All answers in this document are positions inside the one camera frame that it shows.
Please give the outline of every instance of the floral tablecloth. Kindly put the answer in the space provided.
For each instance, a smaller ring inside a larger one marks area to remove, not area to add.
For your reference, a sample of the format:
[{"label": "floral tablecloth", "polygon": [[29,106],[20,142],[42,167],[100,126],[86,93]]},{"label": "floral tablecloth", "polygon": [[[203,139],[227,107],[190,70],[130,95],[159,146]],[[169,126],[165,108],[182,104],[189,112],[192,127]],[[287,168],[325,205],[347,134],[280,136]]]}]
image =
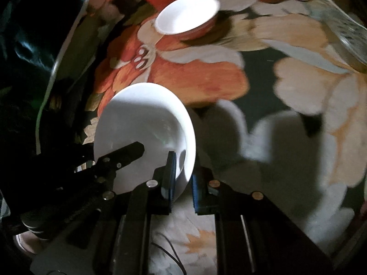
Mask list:
[{"label": "floral tablecloth", "polygon": [[[366,197],[367,78],[328,43],[317,20],[325,7],[221,0],[215,27],[180,42],[155,31],[157,14],[143,4],[117,26],[95,70],[79,139],[93,142],[117,92],[160,84],[187,105],[202,164],[237,191],[263,191],[332,256]],[[153,216],[152,230],[165,249],[160,234],[171,241],[188,274],[216,274],[214,217],[194,213],[190,187],[171,215]],[[180,274],[158,248],[149,270]]]}]

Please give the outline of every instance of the orange flower pattern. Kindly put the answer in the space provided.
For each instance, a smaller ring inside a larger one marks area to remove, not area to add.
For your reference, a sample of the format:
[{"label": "orange flower pattern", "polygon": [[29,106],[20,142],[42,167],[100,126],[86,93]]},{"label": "orange flower pattern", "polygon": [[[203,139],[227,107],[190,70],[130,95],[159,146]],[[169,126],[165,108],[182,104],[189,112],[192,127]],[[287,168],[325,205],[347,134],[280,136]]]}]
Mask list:
[{"label": "orange flower pattern", "polygon": [[184,49],[189,47],[188,44],[172,36],[162,36],[155,45],[140,41],[138,32],[141,26],[155,16],[144,20],[141,25],[126,28],[109,44],[107,57],[95,70],[90,97],[104,93],[97,116],[117,92],[135,82],[160,84],[175,93],[184,104],[194,107],[218,99],[236,99],[247,93],[249,84],[245,73],[234,63],[225,59],[215,63],[201,60],[174,63],[160,57],[159,52]]},{"label": "orange flower pattern", "polygon": [[216,257],[217,255],[217,243],[215,240],[215,232],[205,231],[199,229],[200,236],[194,236],[186,234],[190,242],[185,243],[188,248],[186,254],[197,253],[199,256]]}]

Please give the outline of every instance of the black cable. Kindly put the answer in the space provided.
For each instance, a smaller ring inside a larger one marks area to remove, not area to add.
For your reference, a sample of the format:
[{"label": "black cable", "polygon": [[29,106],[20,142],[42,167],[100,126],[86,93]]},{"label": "black cable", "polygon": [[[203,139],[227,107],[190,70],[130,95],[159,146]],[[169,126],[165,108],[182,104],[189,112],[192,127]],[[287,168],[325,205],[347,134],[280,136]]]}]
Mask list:
[{"label": "black cable", "polygon": [[187,275],[187,272],[186,272],[186,270],[185,270],[185,267],[184,267],[184,265],[183,265],[183,263],[181,262],[181,260],[180,260],[180,258],[178,257],[178,255],[177,255],[177,252],[176,252],[176,250],[174,249],[174,247],[173,247],[173,245],[172,245],[172,243],[171,243],[171,241],[165,236],[165,235],[163,235],[163,234],[161,234],[161,233],[159,233],[159,235],[161,235],[161,236],[163,236],[165,239],[166,239],[166,241],[168,242],[168,244],[170,245],[170,247],[171,247],[171,249],[172,249],[172,251],[173,251],[173,253],[175,254],[175,256],[176,256],[176,258],[172,255],[172,254],[170,254],[166,249],[164,249],[163,247],[161,247],[161,246],[159,246],[158,244],[156,244],[156,243],[154,243],[154,242],[152,242],[152,245],[154,245],[155,247],[157,247],[157,248],[159,248],[160,250],[162,250],[165,254],[167,254],[179,267],[180,267],[180,269],[181,269],[181,271],[182,271],[182,273],[183,273],[183,275]]}]

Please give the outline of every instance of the white plate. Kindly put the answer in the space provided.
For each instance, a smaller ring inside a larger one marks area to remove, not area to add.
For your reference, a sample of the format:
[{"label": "white plate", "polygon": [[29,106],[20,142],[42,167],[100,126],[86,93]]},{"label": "white plate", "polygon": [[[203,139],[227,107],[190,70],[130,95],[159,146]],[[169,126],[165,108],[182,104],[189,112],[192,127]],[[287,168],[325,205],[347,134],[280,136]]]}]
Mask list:
[{"label": "white plate", "polygon": [[220,6],[219,0],[176,0],[159,13],[155,28],[165,35],[190,31],[213,18]]},{"label": "white plate", "polygon": [[194,128],[185,106],[171,91],[154,83],[137,83],[116,94],[102,112],[94,140],[94,158],[139,141],[141,158],[116,173],[116,194],[133,190],[177,154],[175,199],[190,180],[196,156]]}]

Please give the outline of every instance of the bolt head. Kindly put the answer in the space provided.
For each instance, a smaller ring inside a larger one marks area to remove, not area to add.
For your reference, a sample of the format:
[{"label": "bolt head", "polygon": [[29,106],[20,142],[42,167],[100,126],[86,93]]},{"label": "bolt head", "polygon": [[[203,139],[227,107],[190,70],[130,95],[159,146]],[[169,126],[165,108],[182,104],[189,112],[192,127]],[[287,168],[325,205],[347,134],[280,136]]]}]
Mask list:
[{"label": "bolt head", "polygon": [[251,196],[257,201],[261,201],[264,198],[264,195],[260,191],[253,192]]},{"label": "bolt head", "polygon": [[103,177],[99,177],[96,181],[97,181],[97,183],[102,184],[102,183],[106,182],[106,179],[103,178]]},{"label": "bolt head", "polygon": [[153,188],[153,187],[156,187],[158,185],[158,182],[156,180],[149,180],[149,181],[146,182],[146,185],[149,188]]},{"label": "bolt head", "polygon": [[115,193],[113,191],[105,191],[102,194],[102,197],[104,200],[109,201],[110,199],[113,199],[115,196]]},{"label": "bolt head", "polygon": [[221,185],[221,182],[218,180],[211,180],[209,181],[209,186],[212,188],[218,188]]}]

